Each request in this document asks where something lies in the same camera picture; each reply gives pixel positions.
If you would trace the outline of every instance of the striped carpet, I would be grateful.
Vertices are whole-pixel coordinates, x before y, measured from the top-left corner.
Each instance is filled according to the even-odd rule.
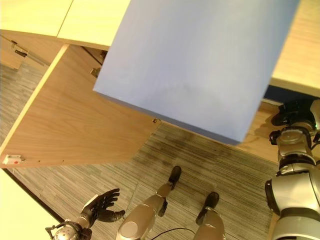
[[[0,145],[43,75],[25,62],[19,70],[0,64]]]
[[[277,171],[276,164],[165,123],[130,162],[11,171],[60,216],[75,218],[94,194],[113,188],[120,188],[113,209],[130,212],[167,181],[175,165],[182,168],[180,181],[167,199],[164,217],[156,219],[147,239],[171,228],[196,231],[196,216],[211,191],[220,194],[216,209],[224,221],[227,240],[267,238],[272,214],[264,184]],[[120,224],[95,223],[92,239],[114,240]],[[192,238],[189,231],[177,230],[158,239]]]

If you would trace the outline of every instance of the metal hinge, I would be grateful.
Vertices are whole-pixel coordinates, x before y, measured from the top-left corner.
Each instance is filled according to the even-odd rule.
[[[90,71],[90,74],[92,76],[94,76],[95,78],[98,77],[99,73],[100,73],[100,70],[101,70],[101,67],[99,68],[92,68],[91,71]]]
[[[36,63],[40,64],[41,66],[49,66],[50,63],[45,61],[44,59],[42,59],[41,57],[35,55],[32,52],[27,51],[26,49],[22,48],[21,46],[18,45],[18,43],[16,41],[10,40],[12,42],[12,50],[20,55],[21,57],[28,57],[31,60],[35,61]]]

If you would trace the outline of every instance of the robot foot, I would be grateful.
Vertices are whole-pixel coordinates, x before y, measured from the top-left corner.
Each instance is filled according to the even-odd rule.
[[[169,182],[172,183],[171,190],[175,189],[176,183],[178,182],[181,175],[181,167],[175,166],[172,171],[171,175],[169,177]]]
[[[205,199],[204,205],[202,207],[202,210],[200,211],[198,217],[196,218],[195,222],[199,226],[202,224],[205,215],[208,211],[207,207],[214,209],[219,202],[219,194],[215,191],[211,192]]]

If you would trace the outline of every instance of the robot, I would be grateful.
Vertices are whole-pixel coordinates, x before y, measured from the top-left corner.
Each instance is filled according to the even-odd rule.
[[[311,152],[320,144],[320,99],[281,105],[271,122],[286,125],[269,136],[279,165],[265,183],[268,206],[280,216],[272,240],[320,240],[320,161]]]
[[[272,120],[275,126],[285,126],[269,135],[278,146],[279,171],[265,183],[269,208],[280,216],[272,240],[320,240],[320,161],[312,150],[320,144],[320,99],[295,100],[279,107]],[[168,182],[139,204],[120,225],[116,240],[143,240],[167,209],[167,196],[175,188],[181,168],[172,169]],[[94,196],[79,217],[46,228],[53,240],[89,240],[95,220],[115,222],[125,211],[107,210],[114,205],[119,189]],[[193,240],[225,240],[223,221],[215,207],[219,194],[211,192],[196,218],[199,225]],[[53,236],[51,231],[59,229]]]

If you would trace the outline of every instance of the silver robot leg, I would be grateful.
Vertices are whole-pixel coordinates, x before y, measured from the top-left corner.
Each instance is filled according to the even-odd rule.
[[[193,240],[225,240],[225,226],[214,209],[219,202],[219,194],[211,192],[204,202],[195,222],[199,225]]]
[[[170,178],[155,195],[139,204],[123,221],[118,229],[116,240],[143,240],[155,223],[156,216],[162,217],[167,208],[166,198],[174,189],[181,174],[181,168],[175,166]]]
[[[219,214],[207,207],[203,223],[195,233],[193,240],[225,240],[225,226]]]

